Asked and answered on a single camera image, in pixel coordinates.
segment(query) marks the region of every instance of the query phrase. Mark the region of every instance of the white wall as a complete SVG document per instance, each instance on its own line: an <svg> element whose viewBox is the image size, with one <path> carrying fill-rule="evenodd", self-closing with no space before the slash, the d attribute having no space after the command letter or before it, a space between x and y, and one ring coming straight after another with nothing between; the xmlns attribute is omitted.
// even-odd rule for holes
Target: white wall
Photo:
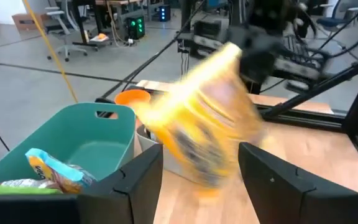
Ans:
<svg viewBox="0 0 358 224"><path fill-rule="evenodd" d="M0 0L0 24L14 24L12 16L26 13L22 0Z"/></svg>

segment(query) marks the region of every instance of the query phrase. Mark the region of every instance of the computer tower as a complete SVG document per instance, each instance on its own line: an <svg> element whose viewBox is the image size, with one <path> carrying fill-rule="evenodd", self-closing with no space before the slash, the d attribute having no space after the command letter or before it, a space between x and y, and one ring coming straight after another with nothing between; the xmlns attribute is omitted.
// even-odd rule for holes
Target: computer tower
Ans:
<svg viewBox="0 0 358 224"><path fill-rule="evenodd" d="M126 19L128 38L139 40L145 35L144 17L130 17Z"/></svg>
<svg viewBox="0 0 358 224"><path fill-rule="evenodd" d="M160 22L167 22L171 20L171 6L163 5L159 7L158 16Z"/></svg>

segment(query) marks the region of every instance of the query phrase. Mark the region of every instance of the cardboard box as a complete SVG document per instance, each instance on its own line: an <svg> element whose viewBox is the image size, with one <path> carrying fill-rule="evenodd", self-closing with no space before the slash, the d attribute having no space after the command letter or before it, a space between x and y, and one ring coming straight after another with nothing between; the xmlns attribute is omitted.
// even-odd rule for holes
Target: cardboard box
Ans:
<svg viewBox="0 0 358 224"><path fill-rule="evenodd" d="M49 16L46 14L35 14L38 23L40 24L41 28L44 28L43 21L49 20ZM34 30L37 29L35 26L35 22L32 19L30 14L20 13L12 16L13 21L18 30Z"/></svg>

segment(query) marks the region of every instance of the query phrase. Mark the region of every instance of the yellow cable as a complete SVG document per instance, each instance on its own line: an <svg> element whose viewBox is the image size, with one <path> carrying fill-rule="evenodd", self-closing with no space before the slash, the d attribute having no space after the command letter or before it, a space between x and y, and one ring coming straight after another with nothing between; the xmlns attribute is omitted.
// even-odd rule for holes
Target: yellow cable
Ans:
<svg viewBox="0 0 358 224"><path fill-rule="evenodd" d="M70 91L70 93L71 93L71 95L72 95L72 97L73 97L75 103L78 103L78 100L77 100L77 97L75 96L73 87L71 86L70 82L69 82L68 79L67 79L66 73L65 73L65 71L64 71L64 69L63 69L63 66L61 65L61 63L60 63L58 57L56 56L55 51L53 50L52 46L50 45L50 42L49 42L49 40L48 40L48 37L45 35L44 30L41 29L40 24L38 23L38 20L37 20L37 18L35 17L34 12L32 11L32 9L31 9L31 7L30 7L30 5L29 5L28 0L24 0L24 4L25 4L27 10L30 12L31 17L32 17L32 19L33 19L34 22L35 22L35 26L37 26L37 29L40 31L42 38L44 39L45 43L47 44L48 49L49 49L49 51L50 51L50 54L51 54L51 56L53 57L53 60L56 62L57 67L58 67L60 73L62 74L62 77L63 77L64 80L66 81L67 88L69 89L69 91Z"/></svg>

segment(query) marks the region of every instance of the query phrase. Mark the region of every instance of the gray concrete floor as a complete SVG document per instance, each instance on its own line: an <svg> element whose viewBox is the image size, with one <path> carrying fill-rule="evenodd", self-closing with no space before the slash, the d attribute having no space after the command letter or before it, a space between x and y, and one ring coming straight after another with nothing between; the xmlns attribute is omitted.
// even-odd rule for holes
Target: gray concrete floor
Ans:
<svg viewBox="0 0 358 224"><path fill-rule="evenodd" d="M88 49L88 56L73 52L70 62L64 62L67 72L123 79L149 57L153 56L167 44L180 28L180 12L173 11L170 22L148 22L147 36L135 47L119 49L113 47L101 48L98 52ZM204 19L213 20L214 16ZM338 35L338 40L347 45L358 39L358 25L344 30ZM62 43L49 36L54 47ZM317 47L323 41L316 40L311 45ZM335 43L329 43L325 48L330 52L338 51ZM18 32L14 26L0 26L0 63L19 65L30 68L41 68L57 71L54 62L48 61L47 47L37 31ZM350 55L336 58L329 67L329 72L339 72L348 67L354 59ZM180 77L180 54L176 45L167 49L156 61L150 64L135 81L147 79L161 82L174 82ZM198 61L190 59L190 67ZM68 77L78 99L81 102L94 101L117 82L95 80L81 77ZM275 82L270 78L262 88ZM312 101L328 103L337 110L348 110L358 92L358 76L315 98ZM296 94L284 89L283 85L276 86L264 95L293 97ZM0 65L0 135L10 148L14 148L36 128L53 116L58 110L73 104L74 101L59 74ZM0 143L0 158L6 150Z"/></svg>

